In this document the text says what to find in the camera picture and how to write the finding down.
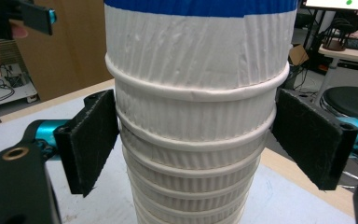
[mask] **cable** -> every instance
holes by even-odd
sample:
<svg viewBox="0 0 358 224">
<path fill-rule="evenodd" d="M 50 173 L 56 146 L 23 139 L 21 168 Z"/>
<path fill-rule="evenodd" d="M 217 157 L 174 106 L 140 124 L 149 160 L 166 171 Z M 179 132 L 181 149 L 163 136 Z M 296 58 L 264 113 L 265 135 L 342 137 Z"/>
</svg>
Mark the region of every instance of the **cable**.
<svg viewBox="0 0 358 224">
<path fill-rule="evenodd" d="M 21 81 L 21 75 L 14 77 L 13 73 L 11 72 L 11 70 L 8 69 L 5 64 L 1 64 L 0 69 L 1 68 L 4 68 L 7 71 L 6 75 L 4 76 L 4 78 L 10 83 L 10 86 L 12 88 L 18 88 L 18 87 L 23 86 L 22 81 Z"/>
<path fill-rule="evenodd" d="M 0 79 L 0 89 L 10 90 L 10 93 L 0 97 L 0 102 L 6 100 L 7 98 L 14 95 L 14 93 L 15 93 L 14 89 L 9 87 L 2 79 Z"/>
</svg>

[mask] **blue tape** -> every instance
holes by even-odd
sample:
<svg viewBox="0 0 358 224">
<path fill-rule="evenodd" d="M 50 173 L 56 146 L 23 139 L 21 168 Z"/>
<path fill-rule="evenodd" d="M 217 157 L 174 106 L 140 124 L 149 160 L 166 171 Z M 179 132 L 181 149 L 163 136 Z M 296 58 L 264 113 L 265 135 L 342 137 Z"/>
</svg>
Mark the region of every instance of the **blue tape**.
<svg viewBox="0 0 358 224">
<path fill-rule="evenodd" d="M 242 18 L 294 11 L 297 0 L 104 0 L 115 8 L 176 16 Z"/>
</svg>

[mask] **white paper cup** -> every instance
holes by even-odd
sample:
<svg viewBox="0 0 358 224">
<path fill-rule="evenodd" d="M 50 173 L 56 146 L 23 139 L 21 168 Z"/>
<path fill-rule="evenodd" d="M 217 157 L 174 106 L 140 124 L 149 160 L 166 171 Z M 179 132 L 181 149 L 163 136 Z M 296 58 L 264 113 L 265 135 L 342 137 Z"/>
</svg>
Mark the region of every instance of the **white paper cup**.
<svg viewBox="0 0 358 224">
<path fill-rule="evenodd" d="M 249 190 L 254 175 L 254 172 L 249 172 L 247 174 L 249 177 L 245 177 L 243 180 L 225 189 L 188 193 L 162 188 L 137 174 L 136 171 L 132 172 L 131 169 L 128 170 L 128 173 L 131 184 L 138 189 L 142 189 L 146 197 L 162 206 L 184 212 L 214 210 L 231 203 L 245 191 Z"/>
<path fill-rule="evenodd" d="M 214 11 L 223 11 L 215 8 L 218 1 L 209 4 L 193 0 L 174 6 L 204 3 L 210 15 L 192 14 L 193 8 L 184 15 L 161 14 L 159 10 L 164 8 L 152 8 L 167 7 L 170 2 L 154 1 L 155 5 L 140 11 L 107 3 L 107 61 L 113 62 L 117 70 L 146 82 L 200 90 L 252 86 L 276 77 L 284 69 L 294 31 L 295 1 L 223 2 L 227 7 L 234 4 L 228 10 L 237 10 L 239 5 L 244 10 L 259 10 L 241 16 L 229 15 L 230 12 L 216 16 Z"/>
<path fill-rule="evenodd" d="M 136 186 L 131 187 L 134 201 L 138 205 L 141 205 L 153 216 L 168 223 L 225 223 L 228 218 L 234 218 L 232 215 L 244 207 L 248 196 L 248 192 L 245 191 L 240 197 L 218 209 L 203 212 L 183 212 L 162 206 L 147 198 Z"/>
<path fill-rule="evenodd" d="M 260 162 L 259 148 L 246 159 L 229 166 L 210 170 L 183 170 L 164 166 L 123 147 L 124 159 L 132 171 L 165 189 L 182 192 L 208 192 L 228 188 L 255 172 Z"/>
</svg>

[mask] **screw hole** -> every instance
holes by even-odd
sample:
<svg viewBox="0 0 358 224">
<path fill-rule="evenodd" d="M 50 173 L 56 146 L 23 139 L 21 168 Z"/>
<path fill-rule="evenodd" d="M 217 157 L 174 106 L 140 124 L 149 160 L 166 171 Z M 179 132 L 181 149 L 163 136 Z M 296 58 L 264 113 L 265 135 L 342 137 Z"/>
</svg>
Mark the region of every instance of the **screw hole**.
<svg viewBox="0 0 358 224">
<path fill-rule="evenodd" d="M 25 156 L 29 152 L 27 147 L 16 147 L 6 152 L 2 157 L 5 161 L 14 161 Z"/>
</svg>

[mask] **table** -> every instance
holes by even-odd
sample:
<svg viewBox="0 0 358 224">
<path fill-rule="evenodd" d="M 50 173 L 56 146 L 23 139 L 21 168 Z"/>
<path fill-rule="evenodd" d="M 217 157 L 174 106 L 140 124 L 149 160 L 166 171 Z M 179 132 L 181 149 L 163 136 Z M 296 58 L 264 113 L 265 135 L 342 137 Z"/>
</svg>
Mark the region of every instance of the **table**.
<svg viewBox="0 0 358 224">
<path fill-rule="evenodd" d="M 71 119 L 83 107 L 85 96 L 111 89 L 113 84 L 113 81 L 104 82 L 1 118 L 0 150 L 19 142 L 27 125 L 35 119 Z M 136 223 L 119 138 L 95 189 L 85 199 L 70 194 L 60 161 L 48 161 L 47 167 L 63 223 Z M 240 223 L 353 224 L 353 216 L 349 191 L 317 190 L 295 163 L 266 148 Z"/>
<path fill-rule="evenodd" d="M 348 60 L 358 62 L 357 49 L 345 49 L 343 51 L 332 51 L 319 47 L 319 53 L 326 57 L 333 58 L 329 65 L 329 69 L 325 75 L 324 82 L 316 95 L 315 104 L 319 104 L 324 91 L 337 86 L 355 86 L 358 87 L 358 71 L 348 68 L 338 67 L 340 60 Z"/>
</svg>

